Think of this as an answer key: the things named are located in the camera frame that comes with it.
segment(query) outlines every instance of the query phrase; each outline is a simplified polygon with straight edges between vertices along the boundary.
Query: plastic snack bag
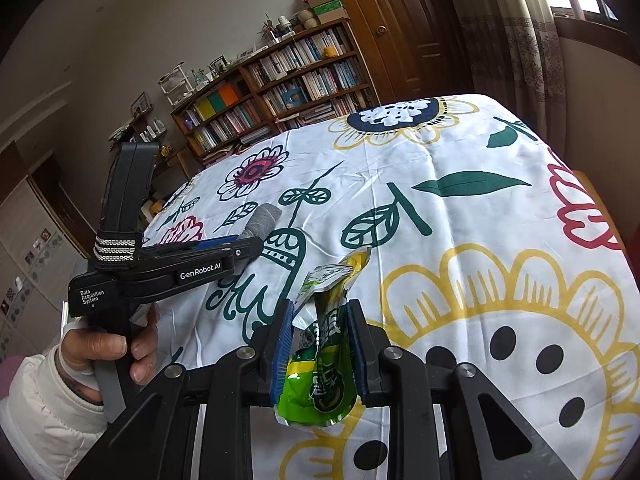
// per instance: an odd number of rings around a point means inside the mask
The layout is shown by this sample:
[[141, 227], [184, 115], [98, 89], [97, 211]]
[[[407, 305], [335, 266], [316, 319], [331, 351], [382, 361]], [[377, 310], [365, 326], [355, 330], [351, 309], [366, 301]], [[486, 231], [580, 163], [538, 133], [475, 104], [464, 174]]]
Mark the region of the plastic snack bag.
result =
[[294, 304], [291, 355], [275, 407], [281, 424], [330, 426], [355, 404], [345, 305], [370, 252], [360, 248], [338, 265], [316, 267], [307, 275]]

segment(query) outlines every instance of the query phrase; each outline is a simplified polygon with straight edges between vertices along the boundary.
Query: metal screw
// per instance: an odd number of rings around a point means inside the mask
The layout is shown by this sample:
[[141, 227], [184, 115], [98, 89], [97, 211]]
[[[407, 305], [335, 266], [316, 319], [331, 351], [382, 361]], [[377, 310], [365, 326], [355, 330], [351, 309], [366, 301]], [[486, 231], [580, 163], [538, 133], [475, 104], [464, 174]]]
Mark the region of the metal screw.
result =
[[243, 346], [236, 351], [236, 355], [241, 359], [251, 359], [255, 355], [255, 350], [250, 346]]
[[478, 369], [471, 363], [462, 363], [458, 365], [458, 375], [460, 377], [473, 377], [478, 373]]
[[175, 379], [182, 375], [182, 367], [180, 365], [169, 365], [164, 369], [164, 376], [170, 379]]
[[385, 357], [387, 359], [399, 359], [402, 357], [402, 349], [397, 346], [388, 346], [385, 348]]

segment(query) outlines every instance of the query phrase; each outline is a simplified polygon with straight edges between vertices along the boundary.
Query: white sleeve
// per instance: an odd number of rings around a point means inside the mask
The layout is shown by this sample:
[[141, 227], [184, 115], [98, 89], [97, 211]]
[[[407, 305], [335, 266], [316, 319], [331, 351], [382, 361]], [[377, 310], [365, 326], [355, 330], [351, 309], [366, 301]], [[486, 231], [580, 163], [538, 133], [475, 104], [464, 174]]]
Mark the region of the white sleeve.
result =
[[0, 426], [35, 480], [66, 478], [107, 427], [104, 408], [63, 383], [57, 350], [27, 357], [0, 400]]

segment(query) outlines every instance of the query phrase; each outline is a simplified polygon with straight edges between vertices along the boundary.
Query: hand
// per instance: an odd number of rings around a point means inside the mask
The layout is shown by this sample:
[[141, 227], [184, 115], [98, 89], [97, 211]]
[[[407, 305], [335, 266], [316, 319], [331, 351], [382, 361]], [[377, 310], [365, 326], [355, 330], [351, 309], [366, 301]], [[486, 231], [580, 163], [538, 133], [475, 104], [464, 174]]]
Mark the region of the hand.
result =
[[[131, 365], [129, 373], [136, 384], [147, 384], [156, 371], [158, 319], [158, 306], [154, 303], [146, 314], [145, 329], [131, 343], [131, 354], [136, 361]], [[92, 360], [115, 361], [123, 357], [127, 352], [127, 340], [121, 335], [92, 332], [86, 328], [69, 330], [60, 344], [59, 351], [73, 370], [86, 370]], [[102, 402], [100, 391], [84, 386], [69, 377], [58, 358], [56, 358], [56, 368], [65, 382], [73, 383], [73, 389], [77, 393], [96, 404]]]

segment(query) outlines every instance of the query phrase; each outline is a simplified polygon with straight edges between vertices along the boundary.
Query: curtain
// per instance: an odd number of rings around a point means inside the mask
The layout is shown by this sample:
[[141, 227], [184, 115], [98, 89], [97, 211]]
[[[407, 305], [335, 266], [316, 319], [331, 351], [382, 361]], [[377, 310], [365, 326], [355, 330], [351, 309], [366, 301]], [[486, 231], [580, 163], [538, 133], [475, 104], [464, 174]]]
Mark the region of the curtain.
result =
[[476, 92], [520, 117], [560, 156], [566, 142], [564, 65], [546, 0], [453, 0]]

